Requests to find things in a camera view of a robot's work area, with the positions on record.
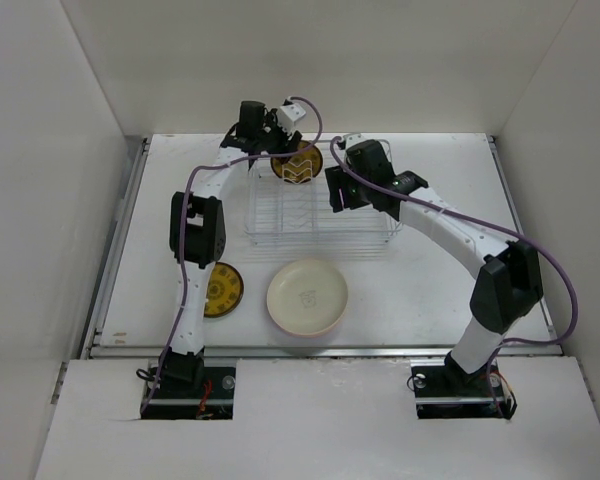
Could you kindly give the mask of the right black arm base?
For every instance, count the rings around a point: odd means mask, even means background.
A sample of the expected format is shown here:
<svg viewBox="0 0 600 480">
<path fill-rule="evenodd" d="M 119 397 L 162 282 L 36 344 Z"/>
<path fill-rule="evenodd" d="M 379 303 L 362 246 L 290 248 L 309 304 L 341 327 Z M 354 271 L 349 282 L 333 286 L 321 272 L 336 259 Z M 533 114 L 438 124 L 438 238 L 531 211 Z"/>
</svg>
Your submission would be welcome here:
<svg viewBox="0 0 600 480">
<path fill-rule="evenodd" d="M 414 365 L 407 386 L 413 391 L 419 420 L 504 419 L 518 402 L 496 365 L 467 379 L 451 380 L 443 365 Z"/>
</svg>

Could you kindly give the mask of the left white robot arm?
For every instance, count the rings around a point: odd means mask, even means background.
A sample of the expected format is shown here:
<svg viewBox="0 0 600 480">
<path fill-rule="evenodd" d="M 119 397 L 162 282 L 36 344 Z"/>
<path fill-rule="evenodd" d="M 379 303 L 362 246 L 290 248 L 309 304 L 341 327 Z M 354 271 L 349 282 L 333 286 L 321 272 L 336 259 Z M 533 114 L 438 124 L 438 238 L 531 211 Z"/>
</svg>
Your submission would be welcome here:
<svg viewBox="0 0 600 480">
<path fill-rule="evenodd" d="M 185 189 L 172 197 L 169 246 L 180 270 L 180 298 L 160 357 L 159 379 L 169 381 L 181 396 L 193 396 L 203 387 L 207 285 L 227 243 L 222 197 L 240 168 L 298 151 L 298 124 L 305 116 L 296 97 L 272 109 L 259 101 L 243 101 L 214 162 L 194 168 Z"/>
</svg>

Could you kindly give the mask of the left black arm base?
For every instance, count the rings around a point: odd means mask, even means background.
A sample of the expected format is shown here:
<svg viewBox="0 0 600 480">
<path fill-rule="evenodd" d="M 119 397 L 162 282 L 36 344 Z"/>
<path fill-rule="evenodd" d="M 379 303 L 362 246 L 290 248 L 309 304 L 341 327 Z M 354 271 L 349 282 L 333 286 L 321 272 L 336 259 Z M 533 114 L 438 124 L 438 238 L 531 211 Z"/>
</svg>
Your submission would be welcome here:
<svg viewBox="0 0 600 480">
<path fill-rule="evenodd" d="M 202 383 L 194 386 L 179 380 L 160 380 L 152 392 L 156 366 L 138 369 L 145 382 L 140 403 L 142 420 L 232 420 L 236 388 L 236 365 L 209 366 Z"/>
</svg>

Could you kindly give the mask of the beige plastic plate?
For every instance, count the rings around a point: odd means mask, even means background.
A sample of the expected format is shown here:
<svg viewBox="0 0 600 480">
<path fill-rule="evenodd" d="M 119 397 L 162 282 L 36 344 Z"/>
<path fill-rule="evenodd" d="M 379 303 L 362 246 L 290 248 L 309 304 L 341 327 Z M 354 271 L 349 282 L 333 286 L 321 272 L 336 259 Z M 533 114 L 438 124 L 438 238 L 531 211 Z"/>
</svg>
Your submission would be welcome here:
<svg viewBox="0 0 600 480">
<path fill-rule="evenodd" d="M 329 324 L 341 320 L 348 303 L 344 275 L 332 263 L 302 259 L 281 268 L 271 280 L 266 306 L 277 323 Z"/>
</svg>

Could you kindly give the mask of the yellow black patterned plate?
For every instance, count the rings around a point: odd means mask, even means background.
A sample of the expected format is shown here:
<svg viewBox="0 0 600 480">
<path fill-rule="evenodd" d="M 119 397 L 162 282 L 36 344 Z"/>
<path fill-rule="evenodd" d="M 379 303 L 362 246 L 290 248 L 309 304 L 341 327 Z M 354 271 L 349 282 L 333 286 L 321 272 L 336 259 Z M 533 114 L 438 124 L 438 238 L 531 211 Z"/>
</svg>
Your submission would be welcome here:
<svg viewBox="0 0 600 480">
<path fill-rule="evenodd" d="M 240 304 L 244 290 L 239 271 L 230 264 L 217 262 L 208 282 L 204 317 L 218 319 L 232 313 Z"/>
</svg>

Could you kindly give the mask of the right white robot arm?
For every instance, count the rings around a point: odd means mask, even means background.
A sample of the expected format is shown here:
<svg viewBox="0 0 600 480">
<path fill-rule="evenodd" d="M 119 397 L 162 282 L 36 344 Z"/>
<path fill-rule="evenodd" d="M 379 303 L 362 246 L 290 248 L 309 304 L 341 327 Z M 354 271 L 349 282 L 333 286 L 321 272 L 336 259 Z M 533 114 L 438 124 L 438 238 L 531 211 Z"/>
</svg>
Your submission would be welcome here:
<svg viewBox="0 0 600 480">
<path fill-rule="evenodd" d="M 537 249 L 525 240 L 505 241 L 487 226 L 462 218 L 424 178 L 412 171 L 396 173 L 377 140 L 359 134 L 335 137 L 329 148 L 337 163 L 325 172 L 333 211 L 371 206 L 425 235 L 474 279 L 471 320 L 443 369 L 445 386 L 467 393 L 507 332 L 543 297 Z"/>
</svg>

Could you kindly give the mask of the pink plastic plate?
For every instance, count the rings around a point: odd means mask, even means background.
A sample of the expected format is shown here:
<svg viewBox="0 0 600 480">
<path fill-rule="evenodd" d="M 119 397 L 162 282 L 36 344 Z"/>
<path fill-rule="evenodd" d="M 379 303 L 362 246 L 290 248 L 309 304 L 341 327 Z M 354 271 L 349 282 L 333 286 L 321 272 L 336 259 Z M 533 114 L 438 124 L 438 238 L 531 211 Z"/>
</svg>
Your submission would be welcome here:
<svg viewBox="0 0 600 480">
<path fill-rule="evenodd" d="M 298 338 L 316 338 L 326 335 L 339 326 L 335 321 L 329 324 L 307 323 L 277 323 L 276 326 L 284 333 Z"/>
</svg>

